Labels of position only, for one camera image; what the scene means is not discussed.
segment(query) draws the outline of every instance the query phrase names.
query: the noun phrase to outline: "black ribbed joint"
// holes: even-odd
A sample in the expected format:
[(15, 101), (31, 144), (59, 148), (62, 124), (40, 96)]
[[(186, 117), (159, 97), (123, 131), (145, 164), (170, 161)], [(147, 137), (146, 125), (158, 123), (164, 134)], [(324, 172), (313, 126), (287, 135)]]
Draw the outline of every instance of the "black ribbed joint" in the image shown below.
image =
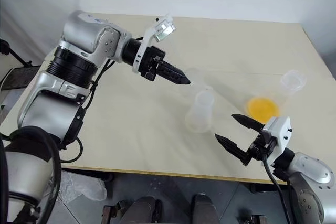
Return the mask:
[(98, 70), (93, 63), (61, 47), (56, 49), (54, 55), (55, 58), (47, 69), (48, 73), (77, 86), (89, 88), (92, 77)]

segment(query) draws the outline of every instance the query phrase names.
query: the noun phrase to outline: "beige tabletop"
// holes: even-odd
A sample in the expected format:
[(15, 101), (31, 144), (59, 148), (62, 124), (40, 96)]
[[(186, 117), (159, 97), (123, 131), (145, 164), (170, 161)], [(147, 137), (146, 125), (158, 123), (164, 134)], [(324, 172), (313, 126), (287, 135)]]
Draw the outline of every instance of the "beige tabletop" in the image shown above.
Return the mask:
[[(142, 36), (155, 20), (95, 16), (118, 24), (134, 37)], [(267, 183), (260, 162), (243, 166), (220, 146), (214, 133), (246, 150), (257, 134), (230, 115), (245, 113), (249, 98), (272, 94), (282, 101), (281, 113), (291, 118), (293, 136), (288, 147), (318, 157), (336, 170), (336, 82), (299, 24), (178, 17), (174, 21), (176, 32), (158, 47), (166, 51), (166, 61), (182, 70), (199, 68), (213, 87), (212, 129), (196, 134), (185, 127), (191, 103), (180, 86), (160, 77), (147, 81), (130, 66), (116, 64), (101, 78), (85, 116), (79, 134), (82, 157), (64, 167)], [(307, 84), (283, 99), (280, 78), (291, 69), (305, 74)], [(1, 125), (4, 134), (16, 129), (28, 89)], [(69, 159), (77, 153), (74, 143), (61, 157)]]

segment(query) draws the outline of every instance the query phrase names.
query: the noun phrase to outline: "plastic bag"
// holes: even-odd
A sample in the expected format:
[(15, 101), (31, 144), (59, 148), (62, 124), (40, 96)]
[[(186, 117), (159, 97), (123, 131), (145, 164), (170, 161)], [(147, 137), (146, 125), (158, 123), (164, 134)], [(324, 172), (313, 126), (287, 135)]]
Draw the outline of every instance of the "plastic bag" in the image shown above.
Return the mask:
[(105, 200), (106, 189), (104, 182), (98, 178), (62, 172), (59, 193), (61, 200), (69, 203), (82, 194), (94, 201)]

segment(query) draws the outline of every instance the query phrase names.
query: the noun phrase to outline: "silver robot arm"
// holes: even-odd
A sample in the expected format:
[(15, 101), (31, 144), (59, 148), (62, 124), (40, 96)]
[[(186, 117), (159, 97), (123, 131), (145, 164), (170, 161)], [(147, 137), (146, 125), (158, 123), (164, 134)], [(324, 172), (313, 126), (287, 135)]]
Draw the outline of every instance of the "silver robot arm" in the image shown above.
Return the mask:
[(259, 132), (244, 152), (231, 140), (215, 135), (219, 143), (247, 166), (252, 158), (274, 168), (273, 174), (293, 186), (304, 224), (336, 223), (336, 186), (333, 171), (318, 158), (286, 148), (292, 128), (289, 117), (273, 117), (263, 125), (247, 116), (232, 115), (240, 124)]
[[(59, 187), (58, 150), (75, 141), (86, 112), (82, 106), (97, 86), (92, 78), (106, 59), (125, 62), (132, 66), (130, 71), (150, 81), (159, 75), (176, 84), (190, 84), (180, 69), (163, 60), (165, 52), (150, 47), (153, 38), (159, 42), (174, 30), (170, 17), (156, 19), (141, 43), (116, 24), (82, 11), (69, 16), (54, 59), (38, 75), (21, 107), (18, 130), (7, 137), (11, 141), (5, 148), (9, 182), (7, 221), (35, 223), (39, 216), (37, 206), (52, 174), (54, 181), (55, 174), (58, 175)], [(56, 154), (54, 151), (50, 155), (50, 146), (56, 148)], [(57, 193), (55, 186), (48, 213), (41, 222), (48, 220)]]

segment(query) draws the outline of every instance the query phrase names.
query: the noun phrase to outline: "orange liquid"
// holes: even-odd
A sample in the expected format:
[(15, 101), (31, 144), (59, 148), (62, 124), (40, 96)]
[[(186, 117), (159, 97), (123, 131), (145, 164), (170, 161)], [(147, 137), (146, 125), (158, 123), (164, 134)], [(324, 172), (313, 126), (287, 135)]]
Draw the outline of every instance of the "orange liquid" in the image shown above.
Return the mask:
[(266, 124), (272, 116), (279, 116), (279, 106), (267, 98), (256, 97), (246, 104), (247, 113), (254, 120)]

